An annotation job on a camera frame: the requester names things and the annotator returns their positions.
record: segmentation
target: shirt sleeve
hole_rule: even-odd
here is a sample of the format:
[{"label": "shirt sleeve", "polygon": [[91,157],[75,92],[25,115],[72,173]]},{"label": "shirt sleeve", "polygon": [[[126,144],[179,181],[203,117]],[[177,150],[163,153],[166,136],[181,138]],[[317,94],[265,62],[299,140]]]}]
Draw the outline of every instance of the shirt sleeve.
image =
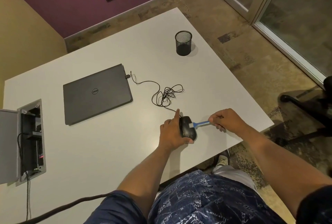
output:
[{"label": "shirt sleeve", "polygon": [[84,224],[146,224],[134,200],[123,191],[114,191],[92,212]]},{"label": "shirt sleeve", "polygon": [[332,185],[320,188],[305,197],[298,207],[297,224],[332,223]]}]

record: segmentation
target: closed gray laptop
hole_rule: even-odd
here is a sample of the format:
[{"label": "closed gray laptop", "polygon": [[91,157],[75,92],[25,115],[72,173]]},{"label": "closed gray laptop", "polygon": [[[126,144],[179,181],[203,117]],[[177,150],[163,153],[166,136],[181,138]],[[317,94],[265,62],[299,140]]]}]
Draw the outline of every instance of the closed gray laptop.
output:
[{"label": "closed gray laptop", "polygon": [[63,85],[66,125],[132,102],[124,70],[120,64]]}]

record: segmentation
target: black mesh pen holder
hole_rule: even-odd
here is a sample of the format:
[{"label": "black mesh pen holder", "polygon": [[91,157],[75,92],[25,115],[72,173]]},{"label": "black mesh pen holder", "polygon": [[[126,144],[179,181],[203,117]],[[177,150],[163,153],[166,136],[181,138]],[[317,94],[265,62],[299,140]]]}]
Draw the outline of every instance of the black mesh pen holder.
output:
[{"label": "black mesh pen holder", "polygon": [[186,31],[182,30],[175,35],[176,42],[176,53],[180,56],[187,56],[191,52],[191,39],[193,35]]}]

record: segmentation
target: forearm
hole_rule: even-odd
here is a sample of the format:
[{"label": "forearm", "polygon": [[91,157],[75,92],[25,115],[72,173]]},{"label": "forearm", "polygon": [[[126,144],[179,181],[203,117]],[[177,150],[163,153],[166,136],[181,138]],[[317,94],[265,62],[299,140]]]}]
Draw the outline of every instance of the forearm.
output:
[{"label": "forearm", "polygon": [[161,176],[171,152],[158,147],[136,166],[118,186],[126,191],[147,218],[156,197]]},{"label": "forearm", "polygon": [[255,129],[248,127],[239,137],[249,144],[265,179],[294,217],[308,194],[332,184],[331,178]]}]

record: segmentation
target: light gray pants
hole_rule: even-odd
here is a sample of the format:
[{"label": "light gray pants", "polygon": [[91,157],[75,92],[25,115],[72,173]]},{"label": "light gray pants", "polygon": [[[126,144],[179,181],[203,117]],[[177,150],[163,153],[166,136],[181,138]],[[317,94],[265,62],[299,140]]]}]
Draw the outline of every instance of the light gray pants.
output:
[{"label": "light gray pants", "polygon": [[229,178],[231,180],[238,181],[247,187],[253,189],[256,193],[258,193],[257,187],[248,173],[243,172],[241,170],[236,170],[230,165],[219,165],[213,169],[213,174],[223,176],[225,178]]}]

